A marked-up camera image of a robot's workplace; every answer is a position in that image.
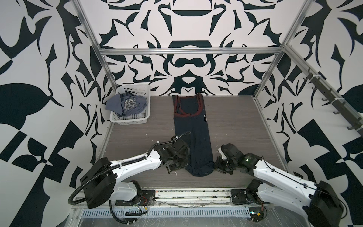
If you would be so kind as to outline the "navy tank top red trim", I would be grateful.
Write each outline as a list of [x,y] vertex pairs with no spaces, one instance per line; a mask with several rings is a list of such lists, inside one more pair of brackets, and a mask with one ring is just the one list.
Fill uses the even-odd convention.
[[214,171],[214,161],[203,95],[172,96],[172,99],[175,134],[190,132],[182,137],[190,148],[185,169],[196,177],[207,176]]

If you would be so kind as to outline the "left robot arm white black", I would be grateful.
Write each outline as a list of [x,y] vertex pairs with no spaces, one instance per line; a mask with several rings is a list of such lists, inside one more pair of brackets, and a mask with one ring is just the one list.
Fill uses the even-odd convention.
[[80,202],[86,202],[89,209],[112,199],[135,204],[142,197],[142,189],[137,181],[126,182],[127,178],[161,167],[168,173],[185,168],[189,153],[188,144],[175,137],[168,142],[157,142],[145,154],[129,159],[109,161],[106,157],[101,158],[80,180],[85,196]]

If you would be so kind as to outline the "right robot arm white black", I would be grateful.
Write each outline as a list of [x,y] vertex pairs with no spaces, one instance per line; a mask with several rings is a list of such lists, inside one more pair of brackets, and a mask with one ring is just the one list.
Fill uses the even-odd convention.
[[330,184],[304,180],[279,169],[263,157],[243,154],[235,145],[222,145],[215,161],[215,170],[232,175],[235,170],[254,179],[246,189],[232,190],[235,205],[270,203],[306,218],[313,227],[338,227],[346,205]]

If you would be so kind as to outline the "grey blue printed tank top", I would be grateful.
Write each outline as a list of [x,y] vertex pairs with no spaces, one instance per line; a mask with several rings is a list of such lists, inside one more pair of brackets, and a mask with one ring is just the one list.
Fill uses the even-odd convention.
[[136,96],[130,92],[116,94],[106,102],[106,110],[116,113],[120,117],[140,114],[147,106],[143,96]]

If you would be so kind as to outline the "white plastic laundry basket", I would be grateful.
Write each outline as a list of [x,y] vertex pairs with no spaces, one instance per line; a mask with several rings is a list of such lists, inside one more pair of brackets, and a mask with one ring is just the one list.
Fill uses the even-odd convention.
[[119,87],[106,102],[110,121],[119,125],[145,124],[150,116],[151,87],[127,85]]

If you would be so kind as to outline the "small green circuit board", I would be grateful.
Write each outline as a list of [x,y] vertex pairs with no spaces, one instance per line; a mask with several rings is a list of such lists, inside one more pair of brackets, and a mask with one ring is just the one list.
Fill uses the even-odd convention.
[[261,222],[262,220],[264,220],[267,216],[267,209],[264,208],[264,206],[260,206],[260,207],[250,207],[249,208],[249,214],[250,214],[250,218],[249,220],[251,222]]

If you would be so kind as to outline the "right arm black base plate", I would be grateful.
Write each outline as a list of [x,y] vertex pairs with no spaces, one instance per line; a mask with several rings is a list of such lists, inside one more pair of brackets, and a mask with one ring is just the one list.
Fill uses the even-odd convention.
[[231,190],[231,201],[234,205],[246,205],[255,204],[252,193],[247,189],[232,189]]

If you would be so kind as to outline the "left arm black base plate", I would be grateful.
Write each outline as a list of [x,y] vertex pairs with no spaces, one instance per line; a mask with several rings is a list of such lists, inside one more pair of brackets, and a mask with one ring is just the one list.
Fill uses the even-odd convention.
[[138,194],[131,201],[116,200],[116,206],[147,206],[155,201],[156,191],[155,190],[143,190],[142,194]]

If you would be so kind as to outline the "black wall hook rack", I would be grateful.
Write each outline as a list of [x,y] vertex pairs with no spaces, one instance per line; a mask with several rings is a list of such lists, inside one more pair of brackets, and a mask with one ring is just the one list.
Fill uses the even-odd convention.
[[316,91],[319,91],[323,98],[322,102],[333,105],[336,109],[333,113],[335,115],[342,115],[345,120],[350,124],[347,127],[348,130],[355,130],[357,133],[363,136],[363,116],[354,109],[354,107],[348,102],[347,99],[343,98],[321,75],[313,74],[311,68],[308,70],[302,70],[306,77],[304,81],[312,83],[313,93],[311,96],[311,105],[313,105],[313,98]]

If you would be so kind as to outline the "aluminium frame enclosure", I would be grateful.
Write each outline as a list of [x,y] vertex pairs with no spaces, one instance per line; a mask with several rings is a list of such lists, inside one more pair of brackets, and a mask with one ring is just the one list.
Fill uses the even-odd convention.
[[363,190],[363,137],[313,93],[321,75],[363,113],[362,1],[76,1],[113,89],[151,87],[151,114],[117,125],[110,160],[175,134],[172,96],[204,97],[212,152],[244,153],[347,200]]

